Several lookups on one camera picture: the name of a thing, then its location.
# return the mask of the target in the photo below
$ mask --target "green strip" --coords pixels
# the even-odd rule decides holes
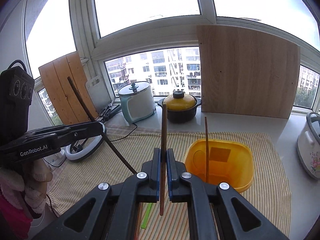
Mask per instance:
[[[142,222],[142,224],[141,224],[141,228],[143,228],[143,229],[146,229],[146,228],[147,228],[148,218],[149,218],[149,215],[150,215],[150,210],[151,210],[152,204],[153,204],[153,203],[149,203],[149,204],[148,204],[147,211],[146,211],[146,213],[144,214],[143,222]]]

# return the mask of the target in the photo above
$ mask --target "striped cloth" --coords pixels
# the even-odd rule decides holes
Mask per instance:
[[[110,140],[123,135],[108,134]],[[196,140],[204,138],[204,133],[168,133],[167,147],[173,148],[175,159],[183,161],[188,147]],[[209,133],[209,138],[231,140],[247,145],[253,153],[254,181],[242,195],[269,219],[286,236],[290,229],[290,199],[288,179],[284,174],[281,160],[265,133]],[[150,160],[154,147],[160,147],[161,134],[132,134],[114,142],[114,145],[126,160],[140,171],[144,162]],[[66,161],[52,185],[48,195],[52,206],[58,214],[63,214],[81,197],[100,182],[117,184],[123,182],[130,171],[121,163],[106,143],[89,158],[80,162]],[[140,229],[140,240],[147,239],[189,239],[188,213],[185,203],[170,203],[167,185],[165,192],[164,215],[159,215],[159,202],[153,204],[149,215],[147,229]]]

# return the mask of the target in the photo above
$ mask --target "black knob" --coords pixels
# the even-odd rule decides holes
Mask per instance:
[[[183,91],[175,91],[173,92],[173,98],[183,98],[184,92]]]

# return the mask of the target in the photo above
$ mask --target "white ring light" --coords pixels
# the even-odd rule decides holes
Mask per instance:
[[[103,126],[103,132],[106,132],[106,127],[104,126],[103,123],[101,123],[101,125]],[[84,160],[85,158],[89,157],[92,153],[94,153],[99,146],[101,145],[101,143],[103,142],[103,138],[101,135],[96,136],[93,141],[86,147],[84,148],[82,151],[78,152],[78,153],[71,153],[70,147],[71,144],[68,145],[66,147],[66,157],[70,160],[70,161],[81,161]]]

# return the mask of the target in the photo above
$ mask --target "white cutting board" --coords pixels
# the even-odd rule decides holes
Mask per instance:
[[[100,75],[87,81],[85,87],[98,113],[111,103],[108,90]]]

